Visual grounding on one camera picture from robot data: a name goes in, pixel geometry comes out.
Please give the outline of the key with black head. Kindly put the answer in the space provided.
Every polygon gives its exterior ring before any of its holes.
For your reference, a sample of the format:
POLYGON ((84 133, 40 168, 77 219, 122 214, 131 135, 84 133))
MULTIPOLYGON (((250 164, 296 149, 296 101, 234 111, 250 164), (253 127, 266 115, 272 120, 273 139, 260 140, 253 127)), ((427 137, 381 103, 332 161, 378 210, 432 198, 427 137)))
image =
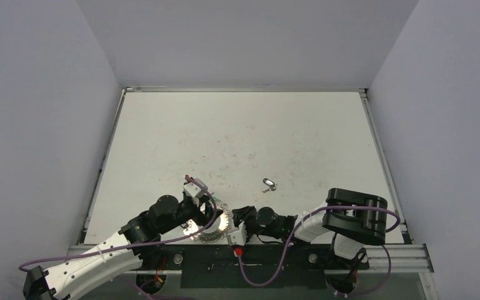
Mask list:
POLYGON ((267 188, 263 190, 262 193, 273 192, 276 190, 276 183, 269 178, 264 178, 262 182, 267 186, 267 188))

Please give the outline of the metal disc with keyrings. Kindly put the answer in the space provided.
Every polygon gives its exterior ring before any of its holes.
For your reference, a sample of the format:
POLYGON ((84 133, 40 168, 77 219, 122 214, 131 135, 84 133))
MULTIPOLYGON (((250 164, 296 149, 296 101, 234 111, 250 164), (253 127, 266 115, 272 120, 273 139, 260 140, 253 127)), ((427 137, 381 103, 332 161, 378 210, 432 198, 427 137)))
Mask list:
POLYGON ((216 197, 214 197, 214 201, 220 213, 207 229, 191 236, 190 240, 199 243, 217 243, 224 239, 232 228, 233 214, 228 205, 216 197))

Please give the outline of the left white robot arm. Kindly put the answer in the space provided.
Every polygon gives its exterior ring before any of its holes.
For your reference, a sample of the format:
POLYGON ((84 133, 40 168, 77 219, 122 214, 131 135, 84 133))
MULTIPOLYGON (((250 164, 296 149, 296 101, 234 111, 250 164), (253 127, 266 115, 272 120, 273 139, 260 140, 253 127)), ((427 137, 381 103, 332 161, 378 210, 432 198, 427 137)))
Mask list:
POLYGON ((144 267, 154 269, 161 262, 161 235, 193 220, 212 224, 222 214, 212 197, 204 195, 204 207, 189 196, 179 202, 172 195, 161 196, 147 211, 92 249, 44 269, 36 266, 26 273, 25 299, 79 299, 116 276, 144 267))

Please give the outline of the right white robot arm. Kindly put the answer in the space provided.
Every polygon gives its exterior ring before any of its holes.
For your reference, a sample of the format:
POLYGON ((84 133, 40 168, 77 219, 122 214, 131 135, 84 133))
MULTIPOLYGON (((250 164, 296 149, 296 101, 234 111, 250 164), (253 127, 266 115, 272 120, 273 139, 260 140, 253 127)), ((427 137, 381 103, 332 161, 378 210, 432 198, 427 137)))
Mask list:
POLYGON ((234 226, 243 230, 247 241, 262 235, 305 244, 333 232, 328 259, 336 268, 346 267, 363 246, 386 242, 388 202, 381 196, 332 188, 316 210, 282 216, 270 207, 245 206, 232 210, 232 215, 234 226))

